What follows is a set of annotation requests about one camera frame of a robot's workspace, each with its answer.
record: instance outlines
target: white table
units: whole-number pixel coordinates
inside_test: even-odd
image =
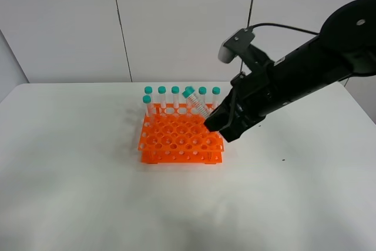
[[[145,85],[21,85],[0,104],[1,251],[376,249],[376,126],[342,85],[190,166],[139,163]]]

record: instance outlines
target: robotic arm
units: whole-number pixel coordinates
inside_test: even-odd
[[[333,82],[376,75],[376,0],[356,0],[335,11],[320,34],[277,62],[250,42],[253,28],[240,29],[219,52],[230,63],[239,56],[251,70],[232,79],[232,90],[205,120],[226,141],[282,108]]]

